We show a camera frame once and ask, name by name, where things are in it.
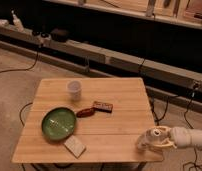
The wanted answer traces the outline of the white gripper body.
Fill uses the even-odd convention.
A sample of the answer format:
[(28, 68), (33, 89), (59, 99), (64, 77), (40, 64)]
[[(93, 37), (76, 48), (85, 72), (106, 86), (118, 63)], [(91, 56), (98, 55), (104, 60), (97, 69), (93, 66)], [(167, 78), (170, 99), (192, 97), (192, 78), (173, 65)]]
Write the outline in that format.
[(170, 137), (177, 148), (202, 147), (202, 130), (199, 129), (173, 127)]

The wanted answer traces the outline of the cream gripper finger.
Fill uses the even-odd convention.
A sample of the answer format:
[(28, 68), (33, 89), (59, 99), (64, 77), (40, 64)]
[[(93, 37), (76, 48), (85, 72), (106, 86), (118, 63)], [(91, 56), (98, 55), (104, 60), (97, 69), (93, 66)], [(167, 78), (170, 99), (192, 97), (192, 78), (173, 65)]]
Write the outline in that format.
[(152, 144), (151, 145), (152, 147), (154, 148), (177, 148), (176, 145), (174, 144), (174, 142), (172, 141), (163, 141), (163, 142), (160, 142), (159, 144)]
[(161, 134), (161, 133), (169, 132), (170, 130), (171, 128), (168, 126), (154, 126), (153, 128), (151, 128), (151, 132), (154, 134)]

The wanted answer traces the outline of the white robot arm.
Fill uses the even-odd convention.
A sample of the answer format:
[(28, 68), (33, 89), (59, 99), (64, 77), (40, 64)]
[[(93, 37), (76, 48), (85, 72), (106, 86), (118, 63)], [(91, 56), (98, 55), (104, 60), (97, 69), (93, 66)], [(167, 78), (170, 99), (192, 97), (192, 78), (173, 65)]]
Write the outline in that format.
[(156, 148), (202, 147), (202, 130), (158, 126), (151, 130), (151, 145)]

